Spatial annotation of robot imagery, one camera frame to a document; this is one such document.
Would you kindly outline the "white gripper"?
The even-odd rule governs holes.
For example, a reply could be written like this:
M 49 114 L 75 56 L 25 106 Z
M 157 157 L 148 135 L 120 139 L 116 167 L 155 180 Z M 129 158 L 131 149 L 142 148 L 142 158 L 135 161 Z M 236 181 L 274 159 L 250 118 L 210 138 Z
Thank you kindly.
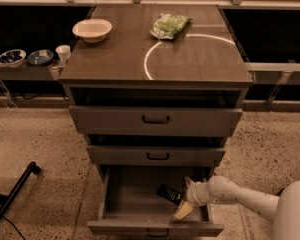
M 186 200 L 182 201 L 173 214 L 173 218 L 176 220 L 182 220 L 188 216 L 194 207 L 205 206 L 209 201 L 208 186 L 203 182 L 194 182 L 190 177 L 184 177 L 186 190 Z

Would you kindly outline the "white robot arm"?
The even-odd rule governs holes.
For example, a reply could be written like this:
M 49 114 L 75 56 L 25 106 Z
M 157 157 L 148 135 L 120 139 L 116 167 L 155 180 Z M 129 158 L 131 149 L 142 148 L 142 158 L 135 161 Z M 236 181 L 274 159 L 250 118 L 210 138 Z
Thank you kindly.
M 272 240 L 300 240 L 300 181 L 284 188 L 280 196 L 240 187 L 223 176 L 206 182 L 186 180 L 185 197 L 175 219 L 183 219 L 195 207 L 207 204 L 240 204 L 273 223 Z

